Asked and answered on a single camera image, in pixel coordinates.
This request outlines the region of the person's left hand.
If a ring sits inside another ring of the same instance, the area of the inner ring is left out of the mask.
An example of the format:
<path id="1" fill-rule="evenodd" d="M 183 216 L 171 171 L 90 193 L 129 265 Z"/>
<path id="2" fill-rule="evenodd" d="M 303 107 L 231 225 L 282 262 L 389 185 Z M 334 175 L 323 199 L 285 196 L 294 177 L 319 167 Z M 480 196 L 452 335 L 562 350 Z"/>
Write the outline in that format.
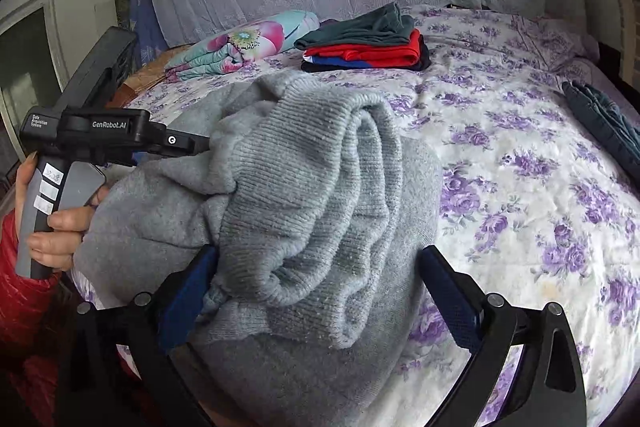
<path id="1" fill-rule="evenodd" d="M 20 237 L 22 213 L 28 184 L 37 167 L 37 156 L 31 153 L 17 169 L 15 179 L 15 232 Z M 88 205 L 58 210 L 48 217 L 50 232 L 34 232 L 27 239 L 18 240 L 18 245 L 26 244 L 32 260 L 50 268 L 53 272 L 66 272 L 73 268 L 74 254 L 84 235 L 89 230 L 96 208 L 106 199 L 110 188 L 103 184 Z"/>

